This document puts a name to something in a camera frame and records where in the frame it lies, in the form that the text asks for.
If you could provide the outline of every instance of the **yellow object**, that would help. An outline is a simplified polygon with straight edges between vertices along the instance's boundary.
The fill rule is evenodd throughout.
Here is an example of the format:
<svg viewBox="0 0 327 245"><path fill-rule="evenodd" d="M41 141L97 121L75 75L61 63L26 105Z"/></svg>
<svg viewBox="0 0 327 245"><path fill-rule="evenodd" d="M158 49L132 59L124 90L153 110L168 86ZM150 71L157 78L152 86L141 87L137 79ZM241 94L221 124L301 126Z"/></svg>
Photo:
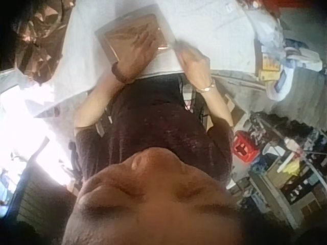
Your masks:
<svg viewBox="0 0 327 245"><path fill-rule="evenodd" d="M280 77L280 71L259 70L260 81L278 81Z"/></svg>
<svg viewBox="0 0 327 245"><path fill-rule="evenodd" d="M275 60L270 54L262 54L262 70L280 71L281 64Z"/></svg>
<svg viewBox="0 0 327 245"><path fill-rule="evenodd" d="M300 159L296 158L283 169L283 173L298 176L300 172Z"/></svg>

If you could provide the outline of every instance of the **wristwatch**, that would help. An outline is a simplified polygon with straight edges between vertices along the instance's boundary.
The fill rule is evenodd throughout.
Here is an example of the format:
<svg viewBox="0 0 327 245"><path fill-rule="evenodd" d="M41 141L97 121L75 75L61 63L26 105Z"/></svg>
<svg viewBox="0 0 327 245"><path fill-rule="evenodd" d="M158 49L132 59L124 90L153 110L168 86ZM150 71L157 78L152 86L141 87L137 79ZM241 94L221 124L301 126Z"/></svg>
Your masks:
<svg viewBox="0 0 327 245"><path fill-rule="evenodd" d="M117 78L117 80L120 81L121 83L128 84L129 80L126 77L124 77L123 74L121 74L121 72L117 68L117 65L118 65L118 62L116 62L112 65L112 67L111 67L112 74L114 74L115 77Z"/></svg>

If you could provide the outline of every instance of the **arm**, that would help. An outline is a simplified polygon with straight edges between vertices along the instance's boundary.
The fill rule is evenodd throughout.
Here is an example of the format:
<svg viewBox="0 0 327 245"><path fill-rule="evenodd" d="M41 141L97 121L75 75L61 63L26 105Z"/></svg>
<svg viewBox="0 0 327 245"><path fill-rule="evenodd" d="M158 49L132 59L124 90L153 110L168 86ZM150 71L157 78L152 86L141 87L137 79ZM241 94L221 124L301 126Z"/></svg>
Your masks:
<svg viewBox="0 0 327 245"><path fill-rule="evenodd" d="M75 134L99 120L114 95L126 84L134 82L155 57L157 49L156 33L145 32L136 38L131 52L123 57L113 70L114 73L118 72L119 76L110 73L95 87L77 111L74 122Z"/></svg>
<svg viewBox="0 0 327 245"><path fill-rule="evenodd" d="M229 126L233 127L231 113L217 88L212 88L203 93L202 96L208 106L212 121L215 122L215 118L221 118L226 120Z"/></svg>
<svg viewBox="0 0 327 245"><path fill-rule="evenodd" d="M74 128L76 132L94 125L104 113L107 105L125 84L110 74L101 81L77 111Z"/></svg>
<svg viewBox="0 0 327 245"><path fill-rule="evenodd" d="M185 43L177 43L175 51L190 83L200 90L209 88L212 84L210 59ZM212 121L215 122L215 118L221 118L232 127L230 111L217 88L211 87L209 91L203 92L202 96L208 106Z"/></svg>

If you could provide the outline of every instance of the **hand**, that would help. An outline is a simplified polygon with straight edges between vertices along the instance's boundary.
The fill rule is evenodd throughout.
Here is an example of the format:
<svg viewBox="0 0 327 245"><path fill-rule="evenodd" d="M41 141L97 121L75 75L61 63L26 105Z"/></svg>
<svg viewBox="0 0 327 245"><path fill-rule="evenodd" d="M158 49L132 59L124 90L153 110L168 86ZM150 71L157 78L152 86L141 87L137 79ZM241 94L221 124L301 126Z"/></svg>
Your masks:
<svg viewBox="0 0 327 245"><path fill-rule="evenodd" d="M197 89L211 85L210 59L185 42L177 42L175 52L190 83Z"/></svg>
<svg viewBox="0 0 327 245"><path fill-rule="evenodd" d="M132 83L155 57L158 50L156 36L156 33L149 32L138 35L131 52L118 62L117 69L127 83Z"/></svg>

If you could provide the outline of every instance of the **white tablecloth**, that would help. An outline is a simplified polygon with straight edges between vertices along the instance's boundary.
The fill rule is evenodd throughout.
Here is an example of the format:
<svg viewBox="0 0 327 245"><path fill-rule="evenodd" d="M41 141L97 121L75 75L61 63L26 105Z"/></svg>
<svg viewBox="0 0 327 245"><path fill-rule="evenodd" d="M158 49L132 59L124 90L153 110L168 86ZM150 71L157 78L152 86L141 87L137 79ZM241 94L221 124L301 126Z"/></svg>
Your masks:
<svg viewBox="0 0 327 245"><path fill-rule="evenodd" d="M254 31L235 0L78 0L63 47L63 57L50 81L26 91L28 108L36 115L94 87L110 63L95 32L131 11L157 3L176 39L199 48L211 69L255 71ZM146 73L180 71L173 51L158 56ZM27 79L21 74L13 75Z"/></svg>

